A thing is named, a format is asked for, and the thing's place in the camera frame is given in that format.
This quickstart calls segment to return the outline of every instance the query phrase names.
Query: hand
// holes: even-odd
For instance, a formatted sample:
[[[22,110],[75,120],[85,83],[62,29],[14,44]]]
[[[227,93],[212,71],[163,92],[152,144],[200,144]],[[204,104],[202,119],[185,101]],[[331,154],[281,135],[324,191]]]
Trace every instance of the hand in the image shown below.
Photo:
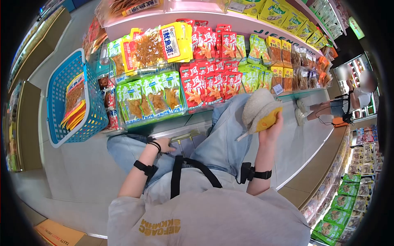
[[[348,85],[349,90],[353,89],[353,84],[352,84],[351,80],[346,80],[346,84]]]
[[[168,137],[161,137],[161,138],[156,139],[154,141],[160,145],[160,148],[162,148],[162,153],[168,153],[168,152],[176,150],[175,148],[172,148],[169,146],[170,140],[171,139]]]
[[[283,127],[283,116],[282,111],[279,111],[276,115],[276,123],[273,124],[270,128],[260,131],[258,133],[258,142],[260,145],[265,146],[274,146],[276,144],[276,140],[279,137],[279,134],[282,131]]]

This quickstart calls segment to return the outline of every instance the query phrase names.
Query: white shirt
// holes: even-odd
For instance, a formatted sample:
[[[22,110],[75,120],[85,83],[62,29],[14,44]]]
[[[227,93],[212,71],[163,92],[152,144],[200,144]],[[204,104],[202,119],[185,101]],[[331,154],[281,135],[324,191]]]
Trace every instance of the white shirt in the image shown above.
[[[361,108],[368,106],[369,102],[371,101],[371,95],[372,95],[371,92],[365,92],[361,88],[354,88],[353,93],[354,93],[354,96],[359,99]],[[342,109],[344,112],[348,111],[348,101],[347,100],[343,100]],[[350,103],[350,112],[352,112],[353,110],[355,110],[355,108]]]

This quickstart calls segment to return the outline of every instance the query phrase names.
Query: denim shorts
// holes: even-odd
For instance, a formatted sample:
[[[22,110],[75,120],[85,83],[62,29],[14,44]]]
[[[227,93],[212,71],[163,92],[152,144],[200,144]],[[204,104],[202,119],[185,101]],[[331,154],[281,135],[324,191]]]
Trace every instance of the denim shorts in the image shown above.
[[[345,113],[344,110],[342,109],[342,107],[343,107],[343,100],[342,99],[334,100],[334,101],[330,102],[330,107],[331,107],[331,114],[333,116],[342,117]]]

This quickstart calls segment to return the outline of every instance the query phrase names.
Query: person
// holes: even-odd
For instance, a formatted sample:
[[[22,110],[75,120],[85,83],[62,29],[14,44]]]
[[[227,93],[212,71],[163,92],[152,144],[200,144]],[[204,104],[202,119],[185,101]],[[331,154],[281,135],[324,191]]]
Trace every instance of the person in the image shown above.
[[[347,80],[346,84],[349,87],[350,93],[350,112],[359,109],[371,101],[372,92],[377,88],[377,78],[373,72],[365,71],[366,79],[360,81],[360,87],[354,88],[351,80]],[[319,118],[320,115],[332,115],[335,117],[342,117],[348,111],[348,95],[339,99],[334,99],[320,104],[305,106],[301,100],[297,100],[297,109],[295,110],[295,118],[299,126],[302,126],[306,121]]]
[[[158,149],[162,153],[174,151],[169,147],[170,139],[156,139],[160,147],[145,144],[147,139],[142,136],[108,139],[109,153],[128,173],[109,206],[108,245],[308,244],[310,228],[304,216],[270,188],[270,179],[253,178],[246,192],[236,184],[252,140],[252,135],[235,140],[246,131],[241,118],[249,97],[234,96],[213,110],[212,130],[190,156],[192,163],[203,163],[209,171],[182,164],[180,180],[174,178],[178,156],[174,159],[162,154],[157,158]],[[282,126],[280,112],[271,128],[258,133],[256,172],[272,170]],[[133,167],[136,160],[158,167],[148,182],[147,175]]]

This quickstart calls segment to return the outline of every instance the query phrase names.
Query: price tag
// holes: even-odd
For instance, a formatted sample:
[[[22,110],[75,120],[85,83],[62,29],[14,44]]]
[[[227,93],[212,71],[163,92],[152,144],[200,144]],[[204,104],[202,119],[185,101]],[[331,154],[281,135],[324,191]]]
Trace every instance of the price tag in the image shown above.
[[[278,84],[272,88],[275,91],[276,95],[279,95],[283,92],[283,88],[282,88],[281,84]]]

